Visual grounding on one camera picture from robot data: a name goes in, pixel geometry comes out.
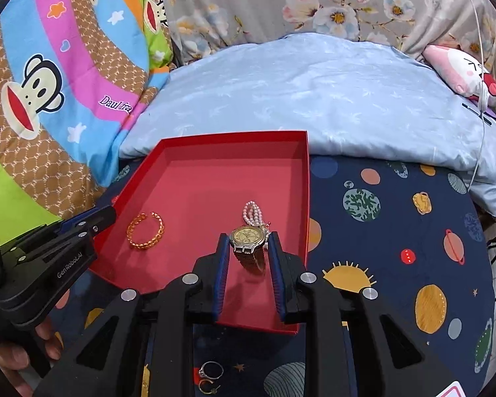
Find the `person's left hand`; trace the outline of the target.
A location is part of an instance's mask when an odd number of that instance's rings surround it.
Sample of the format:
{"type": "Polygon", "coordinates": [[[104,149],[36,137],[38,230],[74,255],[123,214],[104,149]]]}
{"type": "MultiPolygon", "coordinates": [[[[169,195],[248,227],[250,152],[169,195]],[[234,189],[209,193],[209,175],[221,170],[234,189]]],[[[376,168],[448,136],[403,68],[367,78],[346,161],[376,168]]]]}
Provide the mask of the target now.
{"type": "MultiPolygon", "coordinates": [[[[35,332],[44,341],[46,355],[53,361],[58,361],[62,356],[63,346],[55,335],[52,321],[47,316],[35,332]]],[[[13,344],[0,344],[0,369],[20,396],[32,397],[33,388],[23,379],[20,370],[30,366],[30,359],[25,349],[13,344]]]]}

